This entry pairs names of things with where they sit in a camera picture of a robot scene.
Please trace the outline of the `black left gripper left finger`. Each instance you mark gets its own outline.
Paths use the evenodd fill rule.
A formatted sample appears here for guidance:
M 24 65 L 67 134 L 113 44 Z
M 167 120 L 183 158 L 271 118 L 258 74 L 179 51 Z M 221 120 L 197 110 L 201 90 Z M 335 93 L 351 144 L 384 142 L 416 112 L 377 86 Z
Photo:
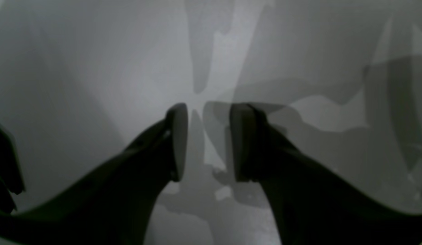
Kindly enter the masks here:
M 165 117 L 122 152 L 27 212 L 0 211 L 0 238 L 22 245 L 142 245 L 156 200 L 185 169 L 188 109 Z

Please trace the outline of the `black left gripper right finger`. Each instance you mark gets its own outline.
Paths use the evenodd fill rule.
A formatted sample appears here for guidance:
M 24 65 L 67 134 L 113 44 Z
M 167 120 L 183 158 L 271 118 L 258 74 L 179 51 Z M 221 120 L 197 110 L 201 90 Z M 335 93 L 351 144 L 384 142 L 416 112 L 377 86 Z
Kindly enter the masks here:
M 419 245 L 422 215 L 382 205 L 301 152 L 250 103 L 230 108 L 234 174 L 259 183 L 283 245 Z

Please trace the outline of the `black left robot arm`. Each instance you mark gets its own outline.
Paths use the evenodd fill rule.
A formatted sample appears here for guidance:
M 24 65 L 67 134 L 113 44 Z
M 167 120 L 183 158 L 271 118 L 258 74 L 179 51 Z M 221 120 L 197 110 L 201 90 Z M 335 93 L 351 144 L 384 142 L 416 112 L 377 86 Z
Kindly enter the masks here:
M 0 237 L 24 245 L 142 245 L 156 199 L 182 178 L 187 106 L 172 106 L 122 152 L 38 208 L 12 215 L 24 182 L 0 128 Z M 251 103 L 229 112 L 234 175 L 261 185 L 283 245 L 419 245 L 422 215 L 367 197 L 308 157 Z

